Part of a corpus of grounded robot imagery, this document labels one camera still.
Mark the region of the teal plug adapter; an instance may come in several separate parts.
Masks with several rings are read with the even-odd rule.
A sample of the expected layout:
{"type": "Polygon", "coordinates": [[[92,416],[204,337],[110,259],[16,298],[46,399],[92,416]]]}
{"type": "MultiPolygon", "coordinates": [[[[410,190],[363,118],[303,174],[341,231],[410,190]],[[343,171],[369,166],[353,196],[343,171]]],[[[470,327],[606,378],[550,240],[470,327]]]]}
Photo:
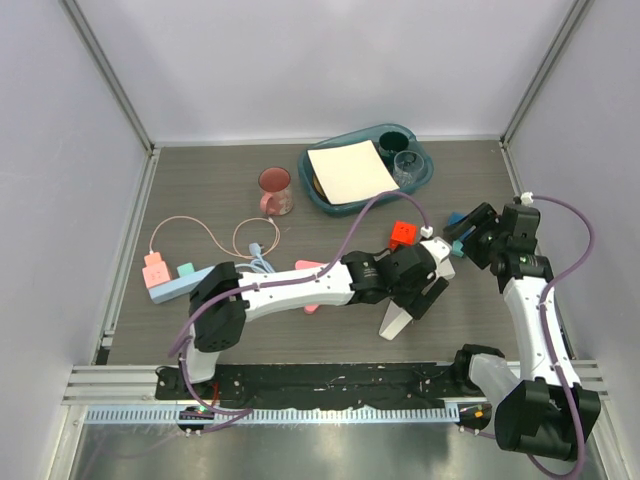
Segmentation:
{"type": "Polygon", "coordinates": [[[463,251],[464,245],[460,240],[454,240],[452,243],[452,254],[456,257],[463,258],[465,256],[463,251]]]}

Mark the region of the blue cube socket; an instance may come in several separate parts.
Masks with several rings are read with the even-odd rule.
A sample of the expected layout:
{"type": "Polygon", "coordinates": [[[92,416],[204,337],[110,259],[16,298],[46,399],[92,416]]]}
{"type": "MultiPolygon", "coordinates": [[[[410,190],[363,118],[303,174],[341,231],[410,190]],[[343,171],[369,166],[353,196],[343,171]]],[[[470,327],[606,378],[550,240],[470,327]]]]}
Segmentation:
{"type": "Polygon", "coordinates": [[[472,227],[466,215],[453,212],[448,219],[445,229],[447,231],[454,230],[461,234],[467,232],[472,227]]]}

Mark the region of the red cube socket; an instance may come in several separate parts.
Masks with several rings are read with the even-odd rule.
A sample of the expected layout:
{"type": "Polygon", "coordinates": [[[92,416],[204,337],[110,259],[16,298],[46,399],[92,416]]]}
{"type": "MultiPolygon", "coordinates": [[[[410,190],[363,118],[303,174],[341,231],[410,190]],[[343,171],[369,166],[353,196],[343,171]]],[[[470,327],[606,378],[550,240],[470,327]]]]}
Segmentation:
{"type": "Polygon", "coordinates": [[[400,246],[410,246],[416,241],[418,227],[411,223],[396,221],[389,239],[388,248],[395,250],[400,246]]]}

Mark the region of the pink triangular power strip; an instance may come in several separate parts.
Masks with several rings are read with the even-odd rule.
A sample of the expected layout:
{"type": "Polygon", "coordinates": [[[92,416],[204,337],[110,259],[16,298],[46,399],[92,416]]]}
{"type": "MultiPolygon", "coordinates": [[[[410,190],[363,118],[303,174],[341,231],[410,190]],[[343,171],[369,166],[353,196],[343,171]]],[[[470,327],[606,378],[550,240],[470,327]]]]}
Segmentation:
{"type": "MultiPolygon", "coordinates": [[[[298,260],[295,262],[296,270],[305,270],[315,267],[324,266],[322,262],[308,261],[308,260],[298,260]]],[[[319,305],[307,305],[303,308],[304,313],[308,315],[314,314],[319,308],[319,305]]]]}

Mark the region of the white triangular power strip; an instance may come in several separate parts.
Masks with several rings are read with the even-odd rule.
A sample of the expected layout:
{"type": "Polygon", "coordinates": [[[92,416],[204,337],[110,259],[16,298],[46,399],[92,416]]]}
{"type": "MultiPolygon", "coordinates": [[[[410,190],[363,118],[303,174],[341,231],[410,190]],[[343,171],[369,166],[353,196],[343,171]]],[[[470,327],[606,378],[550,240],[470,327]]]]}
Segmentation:
{"type": "Polygon", "coordinates": [[[404,308],[391,301],[383,316],[378,334],[383,339],[392,341],[412,320],[413,318],[404,308]]]}

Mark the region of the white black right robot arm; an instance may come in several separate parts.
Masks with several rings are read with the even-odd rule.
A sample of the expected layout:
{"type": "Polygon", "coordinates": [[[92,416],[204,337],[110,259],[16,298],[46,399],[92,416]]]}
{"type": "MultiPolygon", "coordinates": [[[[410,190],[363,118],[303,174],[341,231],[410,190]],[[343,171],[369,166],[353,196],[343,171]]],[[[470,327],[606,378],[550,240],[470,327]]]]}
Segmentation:
{"type": "Polygon", "coordinates": [[[446,240],[461,241],[468,259],[496,278],[520,358],[513,373],[501,351],[466,344],[456,353],[451,380],[460,393],[487,398],[501,449],[577,462],[601,403],[582,386],[566,351],[555,307],[559,278],[536,252],[540,220],[540,211],[522,201],[502,211],[482,203],[444,229],[446,240]]]}

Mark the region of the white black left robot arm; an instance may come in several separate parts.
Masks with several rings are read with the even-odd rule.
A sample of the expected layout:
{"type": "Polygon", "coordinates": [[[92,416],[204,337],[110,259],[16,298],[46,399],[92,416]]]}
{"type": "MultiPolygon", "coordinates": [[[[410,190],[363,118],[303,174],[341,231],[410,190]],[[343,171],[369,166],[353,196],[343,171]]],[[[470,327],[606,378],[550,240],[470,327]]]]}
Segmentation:
{"type": "Polygon", "coordinates": [[[377,304],[387,300],[379,335],[394,339],[421,319],[455,276],[450,246],[439,238],[392,252],[353,251],[330,264],[276,273],[239,273],[232,263],[214,268],[191,292],[189,320],[171,348],[179,388],[205,397],[221,352],[236,345],[246,323],[312,305],[377,304]]]}

